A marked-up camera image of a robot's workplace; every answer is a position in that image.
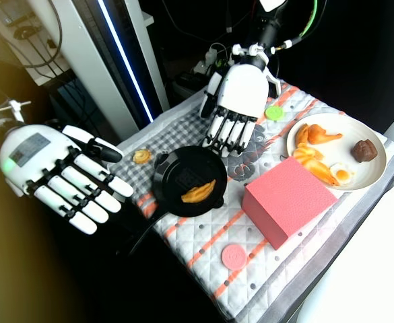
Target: chocolate piece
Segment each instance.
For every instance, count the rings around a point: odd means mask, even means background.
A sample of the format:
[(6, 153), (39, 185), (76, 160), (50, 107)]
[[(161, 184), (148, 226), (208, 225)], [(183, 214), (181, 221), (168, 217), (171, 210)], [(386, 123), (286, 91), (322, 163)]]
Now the chocolate piece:
[(351, 154), (354, 156), (357, 162), (361, 163), (369, 162), (374, 159), (378, 155), (378, 151), (373, 145), (373, 142), (367, 139), (365, 141), (360, 140), (357, 142), (352, 149)]

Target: white light strip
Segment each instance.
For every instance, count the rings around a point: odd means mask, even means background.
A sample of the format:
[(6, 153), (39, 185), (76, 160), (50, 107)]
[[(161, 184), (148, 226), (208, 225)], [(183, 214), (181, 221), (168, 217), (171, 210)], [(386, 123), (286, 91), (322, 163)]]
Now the white light strip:
[(100, 5), (100, 7), (101, 7), (102, 13), (104, 14), (104, 18), (107, 21), (108, 28), (110, 28), (111, 34), (113, 35), (114, 41), (116, 42), (116, 46), (119, 49), (119, 52), (120, 52), (120, 54), (122, 56), (122, 60), (125, 63), (125, 66), (127, 67), (129, 75), (131, 76), (132, 82), (134, 83), (135, 89), (137, 90), (137, 93), (138, 93), (138, 95), (140, 97), (141, 103), (144, 106), (145, 113), (149, 117), (150, 122), (153, 122), (154, 119), (152, 118), (152, 115), (150, 114), (149, 108), (148, 108), (147, 104), (145, 103), (143, 94), (142, 94), (142, 92), (140, 90), (140, 86), (138, 85), (137, 79), (135, 78), (134, 72), (133, 72), (133, 70), (132, 70), (132, 68), (131, 68), (131, 66), (129, 64), (127, 55), (125, 54), (125, 51), (123, 50), (121, 41), (119, 40), (119, 37), (117, 36), (116, 30), (115, 30), (115, 28), (113, 26), (113, 22), (111, 21), (110, 15), (108, 14), (108, 11), (107, 11), (107, 8), (106, 8), (106, 6), (104, 4), (104, 1), (103, 0), (98, 0), (98, 3)]

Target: robotic hand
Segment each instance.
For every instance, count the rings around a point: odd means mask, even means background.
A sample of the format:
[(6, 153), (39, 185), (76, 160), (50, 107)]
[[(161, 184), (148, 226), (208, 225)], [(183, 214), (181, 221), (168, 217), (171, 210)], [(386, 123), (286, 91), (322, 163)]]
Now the robotic hand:
[[(273, 13), (286, 0), (260, 0), (267, 13)], [(275, 97), (281, 84), (267, 68), (271, 47), (279, 28), (276, 18), (264, 19), (263, 33), (256, 44), (232, 47), (232, 54), (241, 56), (225, 76), (215, 72), (209, 81), (200, 107), (200, 117), (207, 118), (216, 109), (212, 124), (203, 140), (221, 157), (232, 152), (240, 155), (247, 147), (255, 123), (263, 114), (269, 96), (269, 83), (275, 86)]]
[(80, 231), (93, 234), (96, 223), (106, 222), (108, 212), (116, 213), (122, 206), (102, 187), (124, 197), (133, 189), (82, 150), (108, 162), (119, 162), (122, 152), (77, 127), (66, 126), (61, 133), (45, 125), (26, 125), (20, 106), (11, 101), (7, 107), (16, 120), (0, 118), (5, 136), (0, 168), (6, 183), (18, 196), (35, 196)]

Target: pink box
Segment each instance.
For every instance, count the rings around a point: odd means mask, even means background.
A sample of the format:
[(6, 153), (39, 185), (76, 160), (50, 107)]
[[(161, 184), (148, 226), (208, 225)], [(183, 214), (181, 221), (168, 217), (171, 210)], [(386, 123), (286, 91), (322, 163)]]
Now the pink box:
[(242, 209), (278, 249), (336, 201), (323, 183), (289, 157), (246, 185)]

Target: fried egg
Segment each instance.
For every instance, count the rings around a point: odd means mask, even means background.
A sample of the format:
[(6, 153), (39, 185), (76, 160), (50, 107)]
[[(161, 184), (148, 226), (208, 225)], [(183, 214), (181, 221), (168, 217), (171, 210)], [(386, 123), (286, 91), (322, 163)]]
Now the fried egg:
[(341, 186), (348, 185), (352, 182), (355, 172), (343, 163), (336, 163), (330, 167), (331, 175), (333, 175)]

